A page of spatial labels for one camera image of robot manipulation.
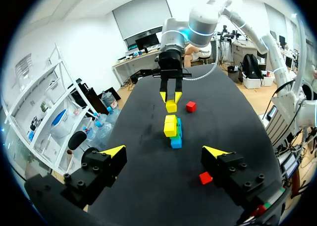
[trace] shelving unit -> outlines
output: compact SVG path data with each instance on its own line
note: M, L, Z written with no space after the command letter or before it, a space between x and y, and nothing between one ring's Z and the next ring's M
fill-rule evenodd
M58 58L57 60L53 61L52 56L57 54ZM68 141L71 138L71 136L75 133L75 131L79 129L83 124L87 123L86 119L84 118L85 114L88 113L88 110L90 109L92 112L96 112L96 110L93 108L93 106L89 103L84 93L79 88L76 80L70 75L70 72L67 68L67 65L65 63L65 60L63 59L63 56L61 54L61 51L59 49L59 46L55 44L55 48L53 49L52 54L49 57L49 60L51 61L51 65L45 68L43 73L35 77L31 83L29 83L26 88L18 95L16 100L13 102L12 106L10 108L7 108L3 98L2 106L4 109L4 112L6 114L5 122L9 121L12 129L15 131L17 136L20 138L20 140L24 143L24 145L36 156L40 161L42 161L45 165L53 169L54 171L65 174L68 171L74 171L76 168L80 167L80 159L76 159L74 155L72 155L72 158L70 160L69 165L67 166L67 169L64 170L60 167L63 156L66 154L66 151L68 150ZM46 115L42 119L40 125L35 129L34 137L32 141L30 141L25 133L25 129L28 129L28 126L22 126L25 125L25 122L19 122L18 118L16 116L18 115L19 111L25 111L30 102L30 96L36 95L34 93L37 88L43 88L43 85L46 84L46 82L43 82L46 80L51 74L53 73L55 77L57 77L55 69L59 67L59 73L60 78L62 81L62 84L64 86L64 80L62 76L62 68L67 73L67 76L73 83L73 85L65 90L65 93L61 95L61 97L57 100L57 102L46 111ZM77 109L78 105L74 103L73 98L71 96L71 93L74 91L78 91L79 95L85 101L87 104L86 107L82 108L78 115L73 116L73 126L70 131L70 133L66 136L64 136L61 139L58 139L58 144L60 145L60 151L57 154L56 160L52 162L48 157L44 155L44 150L38 151L38 147L41 146L41 141L44 139L43 136L46 136L51 131L51 125L54 118L60 113L60 110L65 109L65 106L67 103L69 103L71 106L73 106L73 109Z

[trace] computer monitor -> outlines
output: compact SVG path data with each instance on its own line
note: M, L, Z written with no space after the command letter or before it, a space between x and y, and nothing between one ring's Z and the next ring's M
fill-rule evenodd
M135 41L135 43L137 44L138 49L142 50L142 49L144 49L144 46L150 47L150 46L159 44L159 40L158 40L156 34L151 34L151 35L145 36L143 38L137 39Z
M283 36L279 36L279 43L281 44L281 47L285 49L285 38Z

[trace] black table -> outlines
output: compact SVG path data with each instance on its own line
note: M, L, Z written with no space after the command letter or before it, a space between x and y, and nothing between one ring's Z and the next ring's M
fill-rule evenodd
M190 68L193 77L211 65ZM112 188L105 188L88 212L123 226L235 225L243 212L222 188L202 185L202 146L244 156L267 183L280 180L270 140L249 102L218 67L199 81L183 81L176 115L182 119L183 147L172 149L163 132L168 114L159 78L141 79L127 100L108 148L126 145L128 162ZM169 81L169 93L175 82ZM186 112L189 101L197 103Z

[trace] black bag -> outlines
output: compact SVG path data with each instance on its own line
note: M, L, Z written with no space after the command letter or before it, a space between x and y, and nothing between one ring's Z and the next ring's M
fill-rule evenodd
M258 60L253 54L246 54L242 61L242 70L249 79L263 79Z

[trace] electronic equipment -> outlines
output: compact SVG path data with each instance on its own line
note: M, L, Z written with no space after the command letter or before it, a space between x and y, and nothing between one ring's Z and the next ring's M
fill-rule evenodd
M271 120L271 118L272 118L273 115L275 114L276 110L277 110L276 106L272 106L272 108L270 109L270 111L269 111L269 112L267 113L267 115L266 115L266 119L267 119L268 121Z
M294 171L297 169L299 165L297 161L296 163L294 163L295 161L296 161L295 155L294 153L291 153L288 156L288 158L281 164L282 171L286 171L290 167L290 169L288 169L285 174L287 179L289 179L292 176L292 174L294 173Z
M281 47L285 49L285 38L283 36L279 36L279 43L281 44Z
M135 43L137 44L139 51L141 51L144 49L144 46L150 47L159 44L159 40L156 34L151 34L143 38L137 39Z

